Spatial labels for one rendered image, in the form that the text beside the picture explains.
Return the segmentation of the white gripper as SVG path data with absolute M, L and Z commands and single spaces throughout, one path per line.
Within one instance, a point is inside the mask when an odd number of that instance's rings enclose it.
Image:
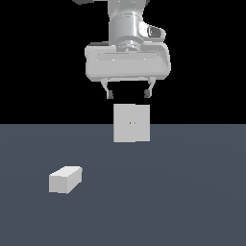
M 169 54 L 164 43 L 144 42 L 139 51 L 117 52 L 115 46 L 85 48 L 86 75 L 92 82 L 101 81 L 107 99 L 113 99 L 109 81 L 148 80 L 144 98 L 152 96 L 156 79 L 163 80 L 170 72 Z

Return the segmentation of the white box charger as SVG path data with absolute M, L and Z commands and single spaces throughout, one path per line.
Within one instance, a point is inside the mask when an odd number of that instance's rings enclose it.
M 49 175 L 49 191 L 68 194 L 82 181 L 81 166 L 64 166 Z

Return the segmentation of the white cube held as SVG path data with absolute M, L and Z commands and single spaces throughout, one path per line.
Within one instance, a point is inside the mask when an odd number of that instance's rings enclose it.
M 113 105 L 113 141 L 137 142 L 150 140 L 150 106 Z

